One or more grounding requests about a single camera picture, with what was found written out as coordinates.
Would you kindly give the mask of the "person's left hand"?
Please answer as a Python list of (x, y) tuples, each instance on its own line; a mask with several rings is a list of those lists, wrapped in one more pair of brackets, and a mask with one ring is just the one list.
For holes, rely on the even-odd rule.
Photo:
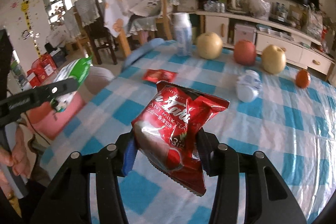
[(30, 161), (21, 127), (17, 123), (11, 123), (5, 130), (9, 136), (14, 137), (14, 147), (8, 152), (1, 146), (1, 164), (11, 167), (15, 176), (30, 178)]

